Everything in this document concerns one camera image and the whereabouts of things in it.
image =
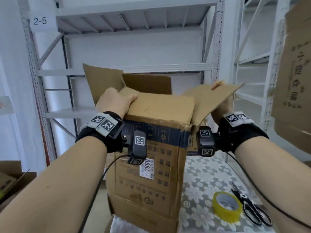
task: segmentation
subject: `black wrist strap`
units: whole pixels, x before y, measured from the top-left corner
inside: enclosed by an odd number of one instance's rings
[[[111,111],[107,111],[104,112],[105,114],[109,114],[111,117],[113,117],[114,119],[119,119],[121,120],[121,117]],[[112,129],[112,133],[114,133],[114,131],[118,130],[118,126],[116,126],[114,129]],[[119,135],[117,136],[116,139],[112,139],[111,137],[104,137],[103,135],[101,135],[100,133],[98,133],[95,128],[90,128],[90,127],[86,127],[83,128],[81,130],[81,132],[79,133],[79,135],[76,138],[76,142],[81,140],[84,137],[87,136],[92,136],[92,137],[96,137],[97,139],[99,139],[100,141],[102,141],[105,146],[107,147],[107,153],[113,153],[116,151],[122,151],[123,146],[122,146],[122,137],[121,137],[121,133],[119,133]]]
[[[253,137],[263,136],[269,139],[268,135],[253,123],[232,127],[225,118],[220,120],[218,133],[221,139],[215,140],[216,147],[232,153],[240,144]]]

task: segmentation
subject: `scissor handle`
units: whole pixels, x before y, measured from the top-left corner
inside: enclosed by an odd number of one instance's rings
[[[258,226],[262,225],[261,218],[259,217],[260,213],[252,202],[248,203],[248,201],[244,201],[243,211],[245,215],[251,220],[252,223]]]
[[[273,226],[273,222],[272,222],[270,216],[262,208],[260,208],[257,204],[253,204],[253,205],[257,209],[257,211],[259,212],[259,217],[260,217],[260,220],[262,221],[262,223],[264,223],[268,227]]]

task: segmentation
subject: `scissors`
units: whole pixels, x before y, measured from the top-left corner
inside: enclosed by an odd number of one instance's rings
[[[243,205],[243,211],[245,215],[251,220],[252,223],[261,226],[265,224],[268,227],[273,225],[273,222],[269,215],[262,210],[257,204],[254,204],[246,194],[243,194],[241,190],[232,182],[233,188],[231,189],[233,194]]]

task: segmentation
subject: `black cable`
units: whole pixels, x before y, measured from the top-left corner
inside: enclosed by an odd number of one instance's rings
[[[288,213],[286,213],[285,211],[283,211],[282,209],[280,209],[278,206],[276,206],[271,200],[268,199],[268,197],[266,197],[261,190],[258,188],[258,186],[254,183],[254,181],[251,179],[251,177],[248,175],[248,173],[246,172],[246,170],[242,167],[242,165],[240,165],[240,163],[236,160],[236,158],[234,158],[231,154],[229,154],[227,151],[222,150],[223,152],[227,153],[231,158],[233,158],[237,164],[240,166],[240,168],[242,169],[242,171],[244,172],[244,174],[246,175],[246,177],[249,179],[249,181],[251,182],[251,184],[254,186],[254,188],[258,191],[258,193],[272,206],[274,207],[276,210],[278,210],[279,212],[281,212],[282,214],[284,214],[285,216],[287,216],[288,218],[290,218],[291,220],[295,221],[296,223],[301,224],[304,227],[307,227],[309,229],[311,229],[311,226],[307,225],[306,223],[294,218],[293,216],[289,215]]]
[[[100,180],[99,180],[99,183],[98,183],[98,185],[97,185],[97,187],[96,187],[95,193],[94,193],[94,195],[93,195],[93,197],[92,197],[92,200],[91,200],[91,203],[90,203],[90,205],[89,205],[89,208],[88,208],[87,211],[86,211],[85,217],[84,217],[84,219],[83,219],[83,222],[82,222],[82,224],[81,224],[81,227],[80,227],[78,233],[82,233],[82,231],[83,231],[83,229],[84,229],[85,223],[86,223],[86,221],[87,221],[87,218],[89,217],[89,214],[90,214],[91,209],[92,209],[92,207],[93,207],[93,203],[94,203],[94,201],[95,201],[95,199],[96,199],[96,195],[97,195],[97,193],[98,193],[98,191],[99,191],[100,185],[101,185],[101,183],[102,183],[102,181],[103,181],[103,178],[105,177],[105,175],[106,175],[108,169],[111,167],[111,165],[113,165],[113,163],[114,163],[115,161],[117,161],[119,158],[122,158],[122,157],[129,157],[129,155],[127,155],[127,154],[125,154],[125,155],[120,155],[119,157],[115,158],[115,159],[111,162],[111,164],[108,165],[108,167],[106,168],[105,172],[104,172],[103,175],[101,176],[101,178],[100,178]]]

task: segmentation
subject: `wrist strap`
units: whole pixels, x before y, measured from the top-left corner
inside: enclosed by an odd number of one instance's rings
[[[239,114],[242,115],[243,119],[236,119],[239,118]],[[231,113],[231,115],[221,119],[218,128],[221,139],[216,141],[216,147],[234,153],[238,146],[248,139],[257,136],[264,136],[269,139],[264,131],[255,124],[249,123],[250,121],[252,120],[242,114],[242,112]]]
[[[121,117],[111,111],[107,111],[102,113],[98,113],[96,114],[96,116],[90,121],[90,122],[95,122],[95,124],[93,125],[92,123],[88,122],[87,126],[84,126],[84,128],[81,130],[81,132],[79,133],[79,135],[76,138],[76,142],[81,140],[82,138],[86,137],[86,136],[92,136],[92,137],[96,137],[97,139],[99,139],[100,141],[102,141],[105,146],[107,147],[107,153],[113,153],[116,151],[120,151],[122,152],[123,146],[122,146],[122,137],[121,137],[121,129],[122,126],[114,126],[111,129],[111,133],[114,136],[103,136],[102,134],[100,134],[98,132],[98,129],[96,127],[98,127],[98,124],[101,123],[104,119],[105,119],[105,115],[109,115],[110,117],[112,117],[114,120],[121,120]]]

